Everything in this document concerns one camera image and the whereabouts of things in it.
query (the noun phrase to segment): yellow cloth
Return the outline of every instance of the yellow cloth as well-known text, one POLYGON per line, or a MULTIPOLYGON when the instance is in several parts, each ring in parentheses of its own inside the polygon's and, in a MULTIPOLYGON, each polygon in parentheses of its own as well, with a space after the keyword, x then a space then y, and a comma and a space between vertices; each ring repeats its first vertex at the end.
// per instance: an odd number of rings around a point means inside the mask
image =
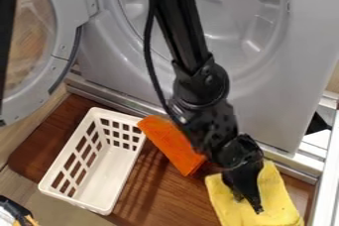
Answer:
POLYGON ((258 184, 264 212, 257 215, 250 203, 237 202, 221 174, 205 179, 212 205, 223 226, 303 226, 303 220, 294 207, 284 187, 275 164, 265 162, 258 184))
MULTIPOLYGON (((39 226, 38 222, 35 221, 35 220, 32 218, 31 215, 28 215, 28 216, 26 216, 25 218, 26 218, 26 220, 30 223, 30 224, 28 224, 28 225, 39 226)), ((13 226, 23 226, 23 225, 21 225, 20 222, 15 221, 15 222, 13 223, 13 226)))

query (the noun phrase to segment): washing machine door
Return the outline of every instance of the washing machine door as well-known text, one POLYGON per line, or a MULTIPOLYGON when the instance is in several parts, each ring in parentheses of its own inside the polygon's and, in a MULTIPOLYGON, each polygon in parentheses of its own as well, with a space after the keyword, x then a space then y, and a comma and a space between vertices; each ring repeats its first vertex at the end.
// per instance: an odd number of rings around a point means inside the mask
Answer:
POLYGON ((0 20, 1 28, 12 19, 14 27, 10 51, 2 52, 1 125, 30 115, 49 99, 74 61, 80 26, 96 10, 85 0, 16 0, 14 18, 2 14, 9 19, 0 20))
MULTIPOLYGON (((143 57, 148 0, 98 0, 79 63, 90 81, 159 104, 143 57)), ((240 130, 295 152, 339 53, 337 0, 196 0, 209 49, 231 77, 240 130)), ((168 97, 174 74, 159 27, 153 59, 168 97)))

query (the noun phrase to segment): laundry basket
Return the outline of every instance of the laundry basket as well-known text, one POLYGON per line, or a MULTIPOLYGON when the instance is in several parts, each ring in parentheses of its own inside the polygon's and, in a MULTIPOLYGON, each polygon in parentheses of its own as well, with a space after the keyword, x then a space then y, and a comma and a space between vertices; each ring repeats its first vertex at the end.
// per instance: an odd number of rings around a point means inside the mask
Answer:
POLYGON ((91 108, 39 183, 39 190, 110 214, 146 140, 137 127, 140 120, 91 108))

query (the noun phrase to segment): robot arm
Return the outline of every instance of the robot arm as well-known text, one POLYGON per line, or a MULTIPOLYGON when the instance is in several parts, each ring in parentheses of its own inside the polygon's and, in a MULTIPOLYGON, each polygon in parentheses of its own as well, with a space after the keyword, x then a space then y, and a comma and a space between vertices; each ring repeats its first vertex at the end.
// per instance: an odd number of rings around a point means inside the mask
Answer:
POLYGON ((200 153, 224 168, 223 180, 235 196, 263 211, 257 178, 263 152, 248 135, 239 135, 233 107, 227 102, 230 81, 207 49, 195 0, 149 0, 144 34, 145 59, 156 92, 167 113, 200 153), (167 105, 151 59, 154 17, 163 31, 176 74, 167 105))

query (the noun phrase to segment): orange object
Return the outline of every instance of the orange object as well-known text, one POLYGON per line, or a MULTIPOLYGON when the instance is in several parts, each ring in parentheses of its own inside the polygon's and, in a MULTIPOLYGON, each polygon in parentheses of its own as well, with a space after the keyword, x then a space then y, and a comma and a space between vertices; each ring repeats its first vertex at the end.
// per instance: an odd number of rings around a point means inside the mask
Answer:
POLYGON ((206 161, 205 156, 193 150, 187 138, 170 120, 160 116, 148 116, 138 123, 138 127, 181 174, 193 174, 206 161))

